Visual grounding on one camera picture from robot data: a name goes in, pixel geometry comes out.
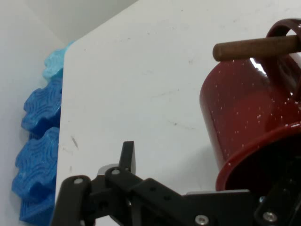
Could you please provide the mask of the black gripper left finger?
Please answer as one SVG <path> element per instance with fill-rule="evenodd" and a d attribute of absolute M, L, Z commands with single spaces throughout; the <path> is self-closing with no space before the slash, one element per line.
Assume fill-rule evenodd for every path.
<path fill-rule="evenodd" d="M 186 200 L 153 179 L 135 175 L 135 145 L 123 143 L 117 166 L 91 180 L 65 179 L 57 197 L 53 226 L 93 226 L 110 216 L 121 226 L 186 226 Z"/>

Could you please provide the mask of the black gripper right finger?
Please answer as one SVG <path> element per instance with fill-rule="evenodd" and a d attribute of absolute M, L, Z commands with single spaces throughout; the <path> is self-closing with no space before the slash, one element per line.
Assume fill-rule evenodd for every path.
<path fill-rule="evenodd" d="M 301 181 L 280 180 L 254 213 L 259 226 L 299 226 L 301 224 Z"/>

